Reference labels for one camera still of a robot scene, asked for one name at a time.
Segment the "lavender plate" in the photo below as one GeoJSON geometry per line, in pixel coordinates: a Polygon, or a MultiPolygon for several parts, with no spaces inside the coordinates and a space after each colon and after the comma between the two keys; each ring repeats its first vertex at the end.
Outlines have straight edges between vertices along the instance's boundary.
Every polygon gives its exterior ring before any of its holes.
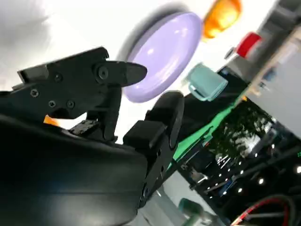
{"type": "Polygon", "coordinates": [[[124,87],[132,102],[145,102],[166,90],[192,58],[201,39],[202,21],[194,13],[169,15],[154,24],[136,43],[129,62],[144,65],[146,77],[124,87]]]}

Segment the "tree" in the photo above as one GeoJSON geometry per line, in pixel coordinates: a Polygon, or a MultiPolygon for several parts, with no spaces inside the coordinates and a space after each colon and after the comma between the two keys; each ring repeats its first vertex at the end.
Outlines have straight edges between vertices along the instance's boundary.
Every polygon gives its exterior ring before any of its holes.
{"type": "Polygon", "coordinates": [[[255,135],[262,137],[271,116],[252,101],[238,104],[214,131],[208,148],[215,154],[237,157],[247,149],[245,141],[255,135]]]}

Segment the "red object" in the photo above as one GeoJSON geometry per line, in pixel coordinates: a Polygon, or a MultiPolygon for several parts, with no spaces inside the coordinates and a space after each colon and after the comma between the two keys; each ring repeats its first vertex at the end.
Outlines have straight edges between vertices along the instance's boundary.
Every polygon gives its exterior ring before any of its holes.
{"type": "Polygon", "coordinates": [[[289,210],[288,210],[288,206],[285,204],[285,202],[279,198],[268,198],[268,199],[264,199],[262,201],[257,202],[256,204],[254,204],[253,206],[249,207],[246,211],[244,211],[232,224],[231,226],[236,226],[238,225],[241,221],[243,221],[243,219],[246,218],[246,216],[248,214],[250,214],[253,210],[263,206],[263,205],[267,205],[267,204],[271,204],[271,203],[278,203],[281,204],[284,207],[284,221],[282,223],[282,226],[288,226],[288,217],[289,217],[289,210]]]}
{"type": "Polygon", "coordinates": [[[261,37],[258,34],[254,32],[248,33],[238,45],[236,50],[237,54],[243,58],[246,58],[247,54],[250,52],[255,43],[259,42],[260,40],[261,37]]]}

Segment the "teal mug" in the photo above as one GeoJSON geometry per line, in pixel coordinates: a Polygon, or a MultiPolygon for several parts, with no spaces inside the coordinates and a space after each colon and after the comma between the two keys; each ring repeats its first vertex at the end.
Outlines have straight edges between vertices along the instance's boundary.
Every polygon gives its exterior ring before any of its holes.
{"type": "Polygon", "coordinates": [[[189,72],[188,80],[190,92],[200,101],[213,101],[228,84],[226,79],[203,64],[189,72]]]}

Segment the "orange object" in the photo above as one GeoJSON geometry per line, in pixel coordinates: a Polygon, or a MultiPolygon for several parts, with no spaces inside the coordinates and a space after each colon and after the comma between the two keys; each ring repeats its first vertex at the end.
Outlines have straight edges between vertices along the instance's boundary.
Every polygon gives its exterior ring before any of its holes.
{"type": "Polygon", "coordinates": [[[53,126],[58,126],[57,121],[53,118],[50,118],[48,115],[45,116],[44,123],[49,124],[49,125],[53,125],[53,126]]]}
{"type": "Polygon", "coordinates": [[[204,38],[213,39],[231,27],[242,11],[240,0],[217,0],[204,22],[204,38]]]}

